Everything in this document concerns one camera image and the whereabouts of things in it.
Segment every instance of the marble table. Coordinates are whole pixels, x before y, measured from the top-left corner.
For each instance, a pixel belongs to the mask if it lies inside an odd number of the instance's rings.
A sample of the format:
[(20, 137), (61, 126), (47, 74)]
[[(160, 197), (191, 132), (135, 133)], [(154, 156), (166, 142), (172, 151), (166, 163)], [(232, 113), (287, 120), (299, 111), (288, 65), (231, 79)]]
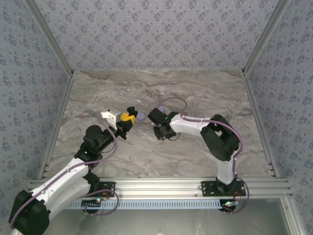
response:
[[(61, 170), (78, 151), (85, 130), (100, 125), (101, 111), (125, 112), (135, 106), (148, 114), (170, 96), (184, 98), (185, 114), (199, 118), (220, 114), (244, 139), (236, 170), (241, 176), (267, 176), (268, 163), (240, 71), (117, 70), (76, 71), (66, 111), (46, 176)], [(165, 103), (166, 112), (180, 111), (180, 100)], [(181, 134), (177, 141), (158, 141), (151, 121), (136, 121), (127, 140), (118, 138), (116, 154), (93, 170), (100, 177), (216, 176), (217, 160), (204, 141)]]

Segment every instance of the purple cable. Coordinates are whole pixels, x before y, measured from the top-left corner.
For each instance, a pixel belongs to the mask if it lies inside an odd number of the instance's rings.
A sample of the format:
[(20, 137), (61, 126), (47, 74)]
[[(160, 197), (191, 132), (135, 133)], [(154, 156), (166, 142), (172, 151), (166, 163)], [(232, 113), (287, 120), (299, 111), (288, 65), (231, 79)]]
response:
[[(106, 158), (103, 158), (103, 159), (100, 159), (100, 160), (97, 160), (97, 161), (90, 161), (90, 162), (85, 162), (85, 163), (79, 163), (79, 164), (76, 164), (74, 166), (71, 166), (68, 170), (71, 171), (73, 170), (74, 168), (78, 167), (78, 166), (81, 166), (81, 165), (89, 165), (89, 164), (96, 164), (96, 163), (100, 163), (100, 162), (103, 162), (107, 159), (109, 159), (110, 157), (112, 157), (114, 155), (114, 153), (116, 152), (117, 150), (117, 140), (116, 140), (116, 137), (115, 137), (115, 134), (112, 132), (112, 130), (107, 126), (105, 125), (102, 120), (98, 117), (98, 121), (105, 126), (105, 128), (108, 130), (108, 132), (112, 135), (113, 139), (114, 139), (114, 142), (115, 142), (115, 148), (113, 149), (113, 152), (107, 156)], [(21, 213), (21, 211), (30, 203), (32, 202), (34, 199), (36, 199), (39, 195), (41, 195), (42, 191), (46, 191), (51, 185), (53, 185), (56, 181), (58, 181), (60, 178), (62, 178), (62, 176), (64, 176), (68, 171), (64, 171), (62, 174), (60, 174), (58, 177), (56, 177), (53, 181), (51, 181), (48, 185), (46, 185), (40, 192), (38, 192), (36, 195), (32, 196), (27, 202), (25, 202), (17, 211), (16, 213), (14, 214), (12, 220), (11, 220), (11, 223), (10, 223), (10, 229), (14, 229), (13, 227), (13, 224), (17, 218), (17, 216)]]
[(116, 202), (115, 207), (114, 207), (112, 210), (110, 210), (110, 211), (108, 211), (108, 212), (105, 212), (105, 213), (101, 213), (101, 214), (90, 214), (90, 213), (87, 212), (87, 207), (88, 207), (91, 203), (88, 203), (88, 204), (85, 206), (85, 210), (84, 210), (86, 214), (89, 214), (89, 215), (91, 215), (91, 216), (103, 216), (103, 215), (111, 214), (111, 213), (113, 213), (114, 211), (116, 211), (116, 209), (117, 209), (117, 207), (118, 207), (118, 203), (119, 203), (119, 197), (118, 197), (117, 193), (116, 193), (115, 191), (111, 190), (111, 189), (102, 189), (102, 190), (99, 190), (99, 191), (96, 191), (96, 192), (91, 192), (91, 193), (88, 193), (88, 194), (86, 194), (85, 196), (82, 196), (82, 197), (80, 197), (80, 198), (89, 197), (89, 196), (92, 196), (92, 195), (97, 194), (97, 193), (100, 193), (100, 192), (111, 192), (111, 193), (113, 193), (113, 194), (116, 196), (116, 198), (117, 198), (117, 202)]
[(243, 211), (243, 210), (246, 208), (246, 206), (248, 205), (248, 202), (249, 202), (249, 199), (250, 199), (249, 188), (248, 188), (248, 185), (246, 184), (246, 182), (245, 182), (242, 178), (238, 177), (238, 176), (236, 175), (236, 172), (235, 172), (236, 157), (242, 152), (242, 150), (243, 150), (243, 148), (244, 148), (244, 141), (243, 141), (243, 138), (239, 135), (239, 133), (238, 133), (234, 128), (232, 128), (231, 126), (229, 126), (229, 125), (227, 125), (227, 124), (225, 124), (225, 123), (223, 123), (223, 122), (214, 121), (214, 120), (210, 120), (210, 119), (194, 120), (194, 119), (189, 119), (189, 118), (184, 117), (183, 114), (182, 114), (182, 112), (185, 111), (185, 109), (187, 108), (187, 102), (186, 102), (184, 99), (182, 99), (182, 98), (174, 97), (174, 96), (173, 96), (173, 97), (169, 97), (169, 98), (163, 100), (163, 101), (158, 105), (158, 107), (160, 107), (165, 101), (167, 101), (167, 100), (169, 100), (169, 99), (179, 99), (179, 100), (181, 100), (181, 101), (183, 101), (183, 102), (185, 103), (185, 107), (180, 111), (180, 116), (182, 117), (183, 120), (185, 120), (185, 121), (190, 121), (190, 122), (208, 122), (208, 123), (211, 122), (211, 123), (214, 123), (214, 124), (218, 124), (218, 125), (224, 126), (224, 127), (228, 128), (229, 130), (231, 130), (231, 131), (237, 136), (237, 138), (239, 139), (239, 142), (240, 142), (240, 149), (239, 149), (239, 150), (235, 153), (235, 155), (233, 156), (233, 169), (232, 169), (232, 170), (233, 170), (234, 178), (236, 178), (237, 180), (240, 180), (240, 181), (242, 181), (242, 182), (244, 183), (244, 185), (245, 185), (245, 187), (246, 187), (246, 191), (247, 191), (247, 199), (246, 199), (246, 203), (244, 204), (243, 207), (241, 207), (239, 210), (237, 210), (237, 211), (235, 211), (235, 212), (230, 212), (230, 213), (232, 213), (232, 214), (237, 214), (237, 213)]

